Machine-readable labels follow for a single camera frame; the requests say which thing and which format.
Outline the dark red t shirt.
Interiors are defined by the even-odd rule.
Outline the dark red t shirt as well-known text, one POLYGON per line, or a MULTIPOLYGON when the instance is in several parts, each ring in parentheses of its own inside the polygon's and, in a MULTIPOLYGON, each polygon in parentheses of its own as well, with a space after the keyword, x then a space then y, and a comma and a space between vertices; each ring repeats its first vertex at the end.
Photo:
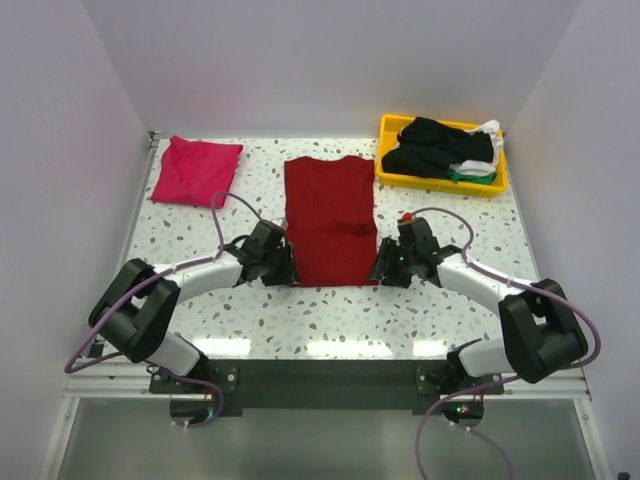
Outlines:
POLYGON ((374 283, 374 177, 374 162, 358 156, 284 163, 287 237, 301 287, 374 283))

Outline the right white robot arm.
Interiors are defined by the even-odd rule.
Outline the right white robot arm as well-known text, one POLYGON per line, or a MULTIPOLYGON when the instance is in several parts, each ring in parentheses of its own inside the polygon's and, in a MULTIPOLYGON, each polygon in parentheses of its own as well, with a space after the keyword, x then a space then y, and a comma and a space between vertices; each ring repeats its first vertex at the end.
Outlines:
POLYGON ((497 316, 501 336, 477 339, 447 354, 442 387, 469 392, 482 377, 513 373, 537 383, 567 369, 588 352, 585 334, 561 286, 527 282, 473 260, 467 246, 442 246, 423 218, 398 222, 399 237, 382 240, 370 278, 407 288, 420 278, 456 292, 497 316))

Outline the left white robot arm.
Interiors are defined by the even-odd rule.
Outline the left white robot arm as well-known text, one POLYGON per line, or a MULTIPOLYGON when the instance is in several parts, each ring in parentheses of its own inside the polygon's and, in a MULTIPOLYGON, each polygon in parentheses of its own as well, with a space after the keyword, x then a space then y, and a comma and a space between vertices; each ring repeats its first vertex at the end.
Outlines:
POLYGON ((183 391, 196 392, 206 383, 207 359, 195 345, 169 331, 174 310, 195 297, 257 279, 265 286, 299 281, 285 230, 266 220, 225 244, 220 253, 173 265, 126 262, 88 324, 131 362, 165 369, 183 391))

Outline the green t shirt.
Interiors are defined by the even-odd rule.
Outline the green t shirt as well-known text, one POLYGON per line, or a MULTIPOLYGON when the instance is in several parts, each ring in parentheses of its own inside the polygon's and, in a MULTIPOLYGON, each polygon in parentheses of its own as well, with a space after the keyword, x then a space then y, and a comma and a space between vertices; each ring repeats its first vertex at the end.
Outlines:
POLYGON ((492 172, 486 175, 470 175, 460 173, 453 169, 449 169, 447 172, 448 179, 454 183, 466 182, 479 185, 491 185, 494 182, 496 176, 496 172, 492 172))

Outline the black t shirt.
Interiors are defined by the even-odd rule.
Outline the black t shirt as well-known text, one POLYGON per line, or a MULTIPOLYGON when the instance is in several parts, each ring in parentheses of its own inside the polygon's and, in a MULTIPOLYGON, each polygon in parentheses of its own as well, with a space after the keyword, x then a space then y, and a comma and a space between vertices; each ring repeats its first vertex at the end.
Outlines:
POLYGON ((449 167, 461 159, 462 136, 462 129, 417 117, 397 135, 396 146, 382 158, 383 168, 388 173, 448 179, 449 167))

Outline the white t shirt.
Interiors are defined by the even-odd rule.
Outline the white t shirt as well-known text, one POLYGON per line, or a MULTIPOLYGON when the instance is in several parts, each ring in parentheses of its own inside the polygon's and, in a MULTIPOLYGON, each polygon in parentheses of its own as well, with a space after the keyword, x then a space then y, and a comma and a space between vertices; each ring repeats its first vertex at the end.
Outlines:
POLYGON ((462 129, 462 145, 458 147, 460 160, 449 169, 454 178, 488 177, 497 171, 504 140, 500 136, 500 123, 489 120, 472 129, 462 129))

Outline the folded pink t shirt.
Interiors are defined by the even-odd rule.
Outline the folded pink t shirt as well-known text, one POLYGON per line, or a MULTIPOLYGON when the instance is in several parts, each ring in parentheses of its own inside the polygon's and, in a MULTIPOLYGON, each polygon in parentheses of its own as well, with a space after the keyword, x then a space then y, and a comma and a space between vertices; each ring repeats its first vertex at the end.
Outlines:
POLYGON ((230 190, 243 149, 241 144, 172 136, 151 201, 210 208, 215 194, 230 190))

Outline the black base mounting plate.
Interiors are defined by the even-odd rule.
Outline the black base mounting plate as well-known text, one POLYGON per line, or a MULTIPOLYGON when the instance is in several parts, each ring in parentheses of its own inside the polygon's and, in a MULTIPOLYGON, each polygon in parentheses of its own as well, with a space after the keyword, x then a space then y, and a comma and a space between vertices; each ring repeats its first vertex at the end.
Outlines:
POLYGON ((445 360, 210 360, 189 375, 218 386, 222 414, 246 410, 408 410, 423 414, 442 395, 488 384, 497 374, 455 374, 445 360))

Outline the aluminium frame rail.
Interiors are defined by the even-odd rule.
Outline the aluminium frame rail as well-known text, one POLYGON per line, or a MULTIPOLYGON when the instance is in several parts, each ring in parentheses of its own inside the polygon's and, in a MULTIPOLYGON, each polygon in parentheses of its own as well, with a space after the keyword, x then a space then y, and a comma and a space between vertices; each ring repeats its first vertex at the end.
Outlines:
MULTIPOLYGON (((120 267, 128 258, 141 205, 145 200, 146 188, 154 159, 163 135, 163 132, 149 132, 148 150, 143 163, 142 177, 137 184, 138 193, 135 196, 132 213, 129 215, 124 243, 119 253, 114 270, 115 273, 120 270, 120 267)), ((123 359, 112 358, 91 369, 69 376, 64 394, 69 398, 148 397, 150 395, 149 384, 149 374, 142 364, 131 364, 123 359)))

